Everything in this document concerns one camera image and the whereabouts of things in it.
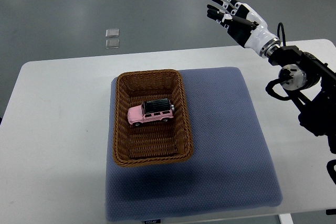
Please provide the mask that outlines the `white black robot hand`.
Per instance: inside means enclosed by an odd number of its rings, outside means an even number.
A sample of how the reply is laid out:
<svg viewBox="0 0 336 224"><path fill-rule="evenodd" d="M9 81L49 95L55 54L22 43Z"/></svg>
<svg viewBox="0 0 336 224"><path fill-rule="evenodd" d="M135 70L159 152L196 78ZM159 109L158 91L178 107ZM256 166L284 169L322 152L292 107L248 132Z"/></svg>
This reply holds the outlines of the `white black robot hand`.
<svg viewBox="0 0 336 224"><path fill-rule="evenodd" d="M265 20L248 4L238 0L212 0L221 7L207 5L207 17L216 21L239 45L255 51L259 56L269 56L271 48L279 48L279 38L268 30Z"/></svg>

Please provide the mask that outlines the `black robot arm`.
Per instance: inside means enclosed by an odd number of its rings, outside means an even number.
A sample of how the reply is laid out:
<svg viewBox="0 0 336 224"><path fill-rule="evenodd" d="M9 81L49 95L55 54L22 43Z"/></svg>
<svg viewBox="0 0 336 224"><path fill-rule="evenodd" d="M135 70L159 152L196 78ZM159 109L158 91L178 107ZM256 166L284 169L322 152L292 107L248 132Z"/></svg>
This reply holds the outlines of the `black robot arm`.
<svg viewBox="0 0 336 224"><path fill-rule="evenodd" d="M208 5L208 18L222 25L240 46L281 67L278 78L267 84L266 92L278 100L293 102L300 112L300 126L316 137L327 137L329 150L335 154L335 72L314 55L288 46L282 23L274 35L248 4L212 1L221 8Z"/></svg>

